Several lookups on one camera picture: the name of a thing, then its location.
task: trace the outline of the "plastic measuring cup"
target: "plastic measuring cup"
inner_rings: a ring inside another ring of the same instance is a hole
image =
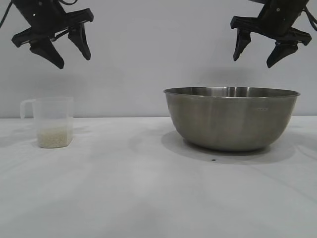
[[[21,102],[21,118],[25,118],[25,105],[32,103],[38,146],[60,148],[73,138],[72,97],[49,97]]]

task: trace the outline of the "table surface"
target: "table surface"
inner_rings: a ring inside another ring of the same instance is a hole
[[[170,118],[76,119],[41,149],[0,120],[1,238],[316,238],[317,117],[257,153],[186,143]]]

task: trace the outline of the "metal mixing bowl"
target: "metal mixing bowl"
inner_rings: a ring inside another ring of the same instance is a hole
[[[243,87],[171,88],[164,93],[178,133],[222,151],[251,151],[273,143],[287,127],[300,95]]]

